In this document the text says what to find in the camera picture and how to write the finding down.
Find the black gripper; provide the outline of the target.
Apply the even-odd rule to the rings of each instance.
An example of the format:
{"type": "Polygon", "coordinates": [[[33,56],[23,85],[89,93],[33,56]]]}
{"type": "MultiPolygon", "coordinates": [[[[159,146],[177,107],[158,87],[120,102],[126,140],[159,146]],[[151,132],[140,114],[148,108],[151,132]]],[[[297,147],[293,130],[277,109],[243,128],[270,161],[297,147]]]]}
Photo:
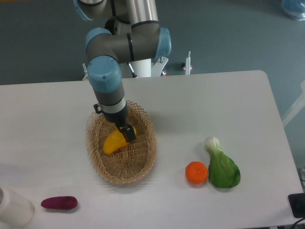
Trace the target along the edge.
{"type": "Polygon", "coordinates": [[[116,125],[127,143],[136,139],[134,128],[127,122],[128,108],[126,103],[113,106],[94,104],[93,107],[96,114],[102,114],[108,122],[116,125]]]}

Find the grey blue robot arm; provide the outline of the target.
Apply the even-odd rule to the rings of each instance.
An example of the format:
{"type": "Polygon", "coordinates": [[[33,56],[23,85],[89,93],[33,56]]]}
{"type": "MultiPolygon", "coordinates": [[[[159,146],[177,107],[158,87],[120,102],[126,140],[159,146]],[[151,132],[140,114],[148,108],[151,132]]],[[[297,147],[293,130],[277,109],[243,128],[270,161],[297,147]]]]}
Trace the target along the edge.
{"type": "Polygon", "coordinates": [[[171,52],[170,33],[160,27],[153,0],[75,0],[73,3],[83,20],[124,15],[131,25],[131,32],[125,34],[95,28],[85,39],[88,80],[98,101],[95,111],[114,123],[129,143],[136,139],[136,133],[127,122],[120,64],[167,56],[171,52]]]}

